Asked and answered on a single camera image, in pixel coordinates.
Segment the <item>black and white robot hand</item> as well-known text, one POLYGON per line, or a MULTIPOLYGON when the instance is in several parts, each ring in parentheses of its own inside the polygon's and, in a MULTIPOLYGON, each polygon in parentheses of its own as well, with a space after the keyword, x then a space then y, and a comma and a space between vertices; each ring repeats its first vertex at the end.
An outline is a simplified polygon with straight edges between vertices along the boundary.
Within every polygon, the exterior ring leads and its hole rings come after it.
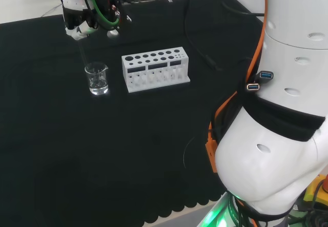
POLYGON ((132 18, 126 0, 61 0, 66 34, 74 40, 89 37, 98 29, 116 37, 132 18))

